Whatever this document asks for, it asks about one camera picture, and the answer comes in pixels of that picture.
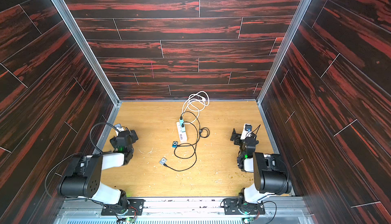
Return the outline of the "grey small mp3 player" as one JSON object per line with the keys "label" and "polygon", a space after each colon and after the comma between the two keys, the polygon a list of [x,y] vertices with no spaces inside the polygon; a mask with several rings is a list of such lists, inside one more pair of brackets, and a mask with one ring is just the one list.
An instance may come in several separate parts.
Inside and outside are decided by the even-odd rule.
{"label": "grey small mp3 player", "polygon": [[167,160],[165,159],[165,158],[162,158],[161,160],[160,160],[160,164],[162,165],[162,166],[165,166],[166,165],[166,162],[167,162]]}

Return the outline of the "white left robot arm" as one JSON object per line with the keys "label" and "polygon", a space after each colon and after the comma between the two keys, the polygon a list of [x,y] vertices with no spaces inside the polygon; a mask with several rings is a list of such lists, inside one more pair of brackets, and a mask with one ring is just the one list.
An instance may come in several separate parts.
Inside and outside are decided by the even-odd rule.
{"label": "white left robot arm", "polygon": [[129,203],[125,191],[101,183],[101,173],[127,165],[133,158],[133,144],[137,140],[135,130],[122,127],[117,136],[110,139],[114,152],[73,158],[59,184],[60,195],[91,199],[126,211]]}

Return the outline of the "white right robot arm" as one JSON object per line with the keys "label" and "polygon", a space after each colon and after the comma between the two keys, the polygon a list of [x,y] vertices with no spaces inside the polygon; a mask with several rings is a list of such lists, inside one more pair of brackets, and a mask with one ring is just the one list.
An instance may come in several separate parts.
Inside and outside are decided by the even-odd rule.
{"label": "white right robot arm", "polygon": [[286,164],[279,154],[256,152],[259,141],[251,125],[245,124],[241,133],[233,130],[230,140],[239,146],[238,168],[254,175],[253,184],[243,188],[238,195],[239,207],[257,205],[268,197],[291,192],[292,183]]}

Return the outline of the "white power strip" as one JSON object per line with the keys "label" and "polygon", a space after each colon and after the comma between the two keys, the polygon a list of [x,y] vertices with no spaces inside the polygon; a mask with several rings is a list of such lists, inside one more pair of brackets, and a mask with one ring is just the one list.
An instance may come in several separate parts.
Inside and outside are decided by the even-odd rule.
{"label": "white power strip", "polygon": [[178,129],[178,135],[179,135],[179,140],[181,143],[186,143],[187,142],[187,134],[186,131],[182,130],[181,123],[178,121],[176,122],[176,126]]}

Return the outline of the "aluminium right floor rail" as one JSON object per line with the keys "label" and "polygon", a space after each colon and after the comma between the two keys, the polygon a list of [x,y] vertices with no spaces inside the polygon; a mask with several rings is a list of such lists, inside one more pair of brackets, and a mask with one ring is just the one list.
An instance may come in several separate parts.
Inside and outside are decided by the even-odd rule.
{"label": "aluminium right floor rail", "polygon": [[295,189],[295,176],[292,168],[292,159],[289,155],[288,148],[286,147],[288,143],[290,143],[290,136],[285,123],[283,122],[283,118],[280,113],[275,111],[270,105],[262,105],[262,103],[259,103],[259,107],[263,111],[265,125],[268,126],[266,130],[273,150],[275,153],[281,155],[282,161],[285,163],[289,172],[289,179],[292,185],[289,195],[298,196],[298,192]]}

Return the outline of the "aluminium floor rail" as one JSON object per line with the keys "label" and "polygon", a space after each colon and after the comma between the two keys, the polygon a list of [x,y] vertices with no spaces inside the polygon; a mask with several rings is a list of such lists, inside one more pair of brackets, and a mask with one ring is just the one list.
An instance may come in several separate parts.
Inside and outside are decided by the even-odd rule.
{"label": "aluminium floor rail", "polygon": [[[122,102],[119,102],[117,105],[113,106],[112,111],[111,111],[109,117],[107,118],[107,122],[108,123],[114,125],[114,122],[115,122],[115,120],[116,120],[116,118],[118,116],[118,112],[120,110],[121,105],[122,105]],[[108,125],[104,126],[102,134],[100,135],[99,140],[98,140],[97,145],[96,145],[100,150],[103,150],[104,145],[106,143],[106,140],[109,137],[111,129],[112,128],[110,126],[108,126]]]}
{"label": "aluminium floor rail", "polygon": [[292,185],[289,195],[298,196],[298,192],[295,189],[295,176],[292,168],[292,159],[289,155],[288,148],[286,147],[288,143],[290,143],[290,136],[285,123],[283,122],[283,118],[280,113],[275,111],[270,105],[262,105],[262,103],[259,103],[259,107],[263,111],[265,125],[268,126],[266,130],[273,150],[275,153],[281,155],[282,161],[285,163],[289,172],[289,179]]}

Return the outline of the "aluminium left floor rail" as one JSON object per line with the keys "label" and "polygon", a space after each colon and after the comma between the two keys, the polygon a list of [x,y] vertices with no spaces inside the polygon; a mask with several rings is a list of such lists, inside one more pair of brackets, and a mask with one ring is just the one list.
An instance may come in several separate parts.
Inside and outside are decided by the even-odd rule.
{"label": "aluminium left floor rail", "polygon": [[[114,122],[115,122],[115,120],[116,120],[116,118],[118,116],[118,112],[120,110],[121,105],[122,105],[122,102],[119,102],[117,105],[113,106],[112,111],[111,111],[109,117],[107,118],[107,122],[108,123],[114,125]],[[97,145],[96,145],[100,150],[103,150],[104,145],[106,143],[106,140],[109,137],[111,129],[112,128],[110,126],[108,126],[108,125],[104,126],[102,134],[100,135],[99,140],[98,140]]]}

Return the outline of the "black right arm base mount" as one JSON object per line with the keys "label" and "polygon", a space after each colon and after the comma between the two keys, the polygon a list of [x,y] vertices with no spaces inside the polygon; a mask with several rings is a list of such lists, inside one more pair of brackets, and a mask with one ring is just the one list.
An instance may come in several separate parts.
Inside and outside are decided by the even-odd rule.
{"label": "black right arm base mount", "polygon": [[225,198],[220,207],[224,209],[225,215],[264,215],[263,204],[249,203],[244,199],[244,194],[239,193],[235,198]]}

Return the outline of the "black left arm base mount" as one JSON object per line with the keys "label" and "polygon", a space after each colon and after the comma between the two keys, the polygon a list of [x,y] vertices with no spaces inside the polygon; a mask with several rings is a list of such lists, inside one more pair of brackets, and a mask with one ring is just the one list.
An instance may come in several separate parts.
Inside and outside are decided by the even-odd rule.
{"label": "black left arm base mount", "polygon": [[120,198],[117,204],[104,205],[102,216],[140,216],[144,209],[144,199],[132,199],[126,196],[126,192],[120,190]]}

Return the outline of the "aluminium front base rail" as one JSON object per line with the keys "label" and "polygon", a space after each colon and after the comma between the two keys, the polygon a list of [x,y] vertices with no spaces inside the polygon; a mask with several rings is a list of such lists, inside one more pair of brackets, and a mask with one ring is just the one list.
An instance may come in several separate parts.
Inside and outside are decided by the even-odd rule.
{"label": "aluminium front base rail", "polygon": [[125,215],[104,215],[105,207],[65,201],[56,224],[312,224],[301,197],[271,197],[260,211],[234,210],[232,197],[138,197]]}

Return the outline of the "aluminium left corner post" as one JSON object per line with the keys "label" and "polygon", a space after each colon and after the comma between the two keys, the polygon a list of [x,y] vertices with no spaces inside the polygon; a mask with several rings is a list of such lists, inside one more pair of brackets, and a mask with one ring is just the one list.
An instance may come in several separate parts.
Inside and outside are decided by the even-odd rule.
{"label": "aluminium left corner post", "polygon": [[97,78],[103,85],[103,88],[107,92],[109,98],[111,99],[114,106],[119,107],[120,106],[120,99],[115,92],[113,86],[111,85],[108,77],[106,76],[105,72],[103,71],[102,67],[100,66],[96,56],[94,55],[92,49],[90,48],[86,38],[82,34],[79,26],[77,25],[74,17],[72,16],[69,8],[67,7],[64,0],[51,0],[55,8],[57,9],[58,13],[60,14],[61,18],[63,19],[65,25],[69,29],[70,33],[74,37],[76,43],[78,44],[79,48],[83,52],[84,56],[86,57],[88,63],[90,64],[91,68],[95,72]]}

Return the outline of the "aluminium corner post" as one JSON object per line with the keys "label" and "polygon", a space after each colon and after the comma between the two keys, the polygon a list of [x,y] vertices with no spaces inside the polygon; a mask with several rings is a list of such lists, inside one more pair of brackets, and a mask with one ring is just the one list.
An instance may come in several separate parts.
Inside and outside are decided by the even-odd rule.
{"label": "aluminium corner post", "polygon": [[307,12],[307,9],[308,9],[311,1],[312,0],[301,0],[298,5],[298,8],[297,8],[297,10],[292,18],[292,21],[287,29],[287,32],[282,40],[281,46],[276,54],[276,57],[275,57],[275,60],[272,64],[271,70],[265,80],[264,86],[260,92],[260,95],[257,98],[257,105],[259,108],[261,108],[261,103],[262,103],[264,97],[266,96],[267,90],[269,89],[269,87],[272,83],[272,80],[274,79],[274,77],[277,74],[277,71],[283,61],[283,58],[284,58],[284,56],[290,46],[290,43],[292,42],[292,40],[298,30],[300,23],[302,22],[304,15]]}
{"label": "aluminium corner post", "polygon": [[64,0],[51,0],[55,8],[57,9],[58,13],[60,14],[61,18],[63,19],[65,25],[69,29],[70,33],[74,37],[76,43],[78,44],[79,48],[83,52],[84,56],[86,57],[88,63],[90,64],[91,68],[95,72],[97,78],[103,85],[103,88],[107,92],[109,98],[111,99],[114,106],[119,107],[120,106],[120,99],[115,92],[113,86],[111,85],[108,77],[106,76],[105,72],[103,71],[102,67],[100,66],[96,56],[94,55],[92,49],[90,48],[86,38],[82,34],[79,26],[77,25],[74,17],[72,16],[69,8],[67,7]]}

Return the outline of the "aluminium right corner post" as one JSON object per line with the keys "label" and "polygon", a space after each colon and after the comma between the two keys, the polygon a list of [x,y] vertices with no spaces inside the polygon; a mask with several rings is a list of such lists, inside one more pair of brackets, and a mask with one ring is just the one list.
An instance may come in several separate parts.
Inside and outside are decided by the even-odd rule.
{"label": "aluminium right corner post", "polygon": [[297,8],[297,10],[292,18],[292,21],[287,29],[287,32],[282,40],[281,46],[276,54],[276,57],[275,57],[275,60],[272,64],[271,70],[265,80],[264,86],[260,92],[260,95],[257,98],[257,105],[259,108],[261,108],[261,103],[262,103],[264,97],[266,96],[267,90],[269,89],[269,87],[272,83],[272,80],[274,79],[274,77],[277,74],[277,71],[283,61],[283,58],[284,58],[284,56],[290,46],[290,43],[292,42],[292,40],[298,30],[300,23],[302,22],[304,15],[307,12],[307,9],[308,9],[311,1],[312,0],[301,0],[298,5],[298,8]]}

